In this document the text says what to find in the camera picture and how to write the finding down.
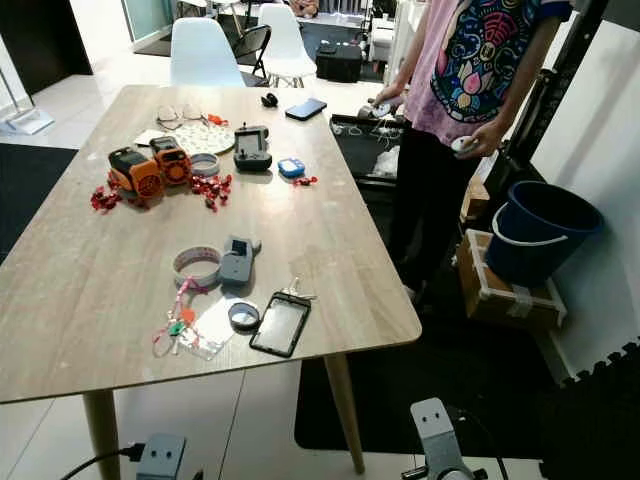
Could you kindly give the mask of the person's left hand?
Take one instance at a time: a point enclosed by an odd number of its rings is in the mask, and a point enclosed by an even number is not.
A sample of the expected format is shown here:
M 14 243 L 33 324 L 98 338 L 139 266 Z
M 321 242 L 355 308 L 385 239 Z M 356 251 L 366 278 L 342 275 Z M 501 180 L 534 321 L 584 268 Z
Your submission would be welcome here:
M 481 125 L 463 143 L 462 150 L 456 156 L 458 159 L 480 159 L 494 154 L 511 125 L 511 120 L 504 118 L 495 118 L 493 122 Z

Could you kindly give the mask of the person's right hand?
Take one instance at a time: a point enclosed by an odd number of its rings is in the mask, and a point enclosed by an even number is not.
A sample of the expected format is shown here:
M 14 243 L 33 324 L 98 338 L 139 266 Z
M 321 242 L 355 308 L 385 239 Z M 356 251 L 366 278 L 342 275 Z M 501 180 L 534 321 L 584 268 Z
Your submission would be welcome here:
M 403 102 L 404 88 L 388 87 L 372 100 L 372 113 L 375 116 L 385 116 L 392 114 Z

